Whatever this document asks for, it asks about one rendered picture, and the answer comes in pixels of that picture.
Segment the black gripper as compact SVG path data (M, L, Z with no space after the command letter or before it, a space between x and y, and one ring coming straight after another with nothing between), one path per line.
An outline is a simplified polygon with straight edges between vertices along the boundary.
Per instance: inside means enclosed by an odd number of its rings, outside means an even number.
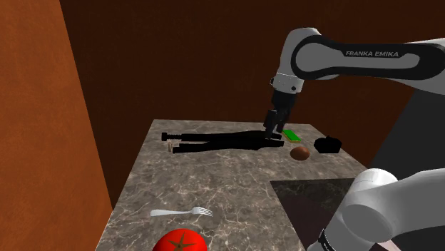
M272 135L276 124L276 131L278 133L283 132L283 129L289 119L289 115L291 114L291 110L295 104L295 101L297 100L297 97L297 93L284 93L278 90L273 91L271 101L274 106L274 110L269 110L267 112L265 122L263 123L266 135Z

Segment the green sponge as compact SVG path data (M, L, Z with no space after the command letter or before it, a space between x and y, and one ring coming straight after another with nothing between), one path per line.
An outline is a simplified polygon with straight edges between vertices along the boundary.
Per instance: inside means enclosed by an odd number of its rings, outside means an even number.
M282 134L288 139L291 143L299 143L301 141L301 138L295 134L295 132L291 129L284 129L282 131Z

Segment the brown egg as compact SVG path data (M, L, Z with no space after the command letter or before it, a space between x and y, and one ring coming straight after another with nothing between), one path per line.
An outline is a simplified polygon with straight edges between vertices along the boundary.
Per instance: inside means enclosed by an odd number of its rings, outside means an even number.
M308 148L303 147L303 146L299 146L299 147L295 147L290 151L290 156L298 161L303 161L308 159L308 157L310 157L310 151Z

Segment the black lumpy object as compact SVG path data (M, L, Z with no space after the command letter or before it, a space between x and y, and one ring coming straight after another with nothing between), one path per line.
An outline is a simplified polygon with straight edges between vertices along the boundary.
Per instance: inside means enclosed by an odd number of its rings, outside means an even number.
M314 147L318 153L339 153L342 142L338 138L333 138L328 135L325 138L318 138L314 142Z

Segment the silver fork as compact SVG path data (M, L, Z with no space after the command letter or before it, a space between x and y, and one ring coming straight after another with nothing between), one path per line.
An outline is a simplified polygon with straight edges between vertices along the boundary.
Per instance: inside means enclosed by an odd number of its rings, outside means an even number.
M151 210L150 216L163 216L163 215L184 215L184 214L192 214L192 215L207 215L212 217L214 214L211 210L202 208L202 207L193 207L187 211L177 211L177 210Z

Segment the red tomato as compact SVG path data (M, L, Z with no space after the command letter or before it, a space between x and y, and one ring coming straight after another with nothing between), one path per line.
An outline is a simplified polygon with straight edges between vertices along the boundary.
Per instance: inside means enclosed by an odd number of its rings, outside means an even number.
M162 236L152 251L208 251L208 246L199 233L176 229Z

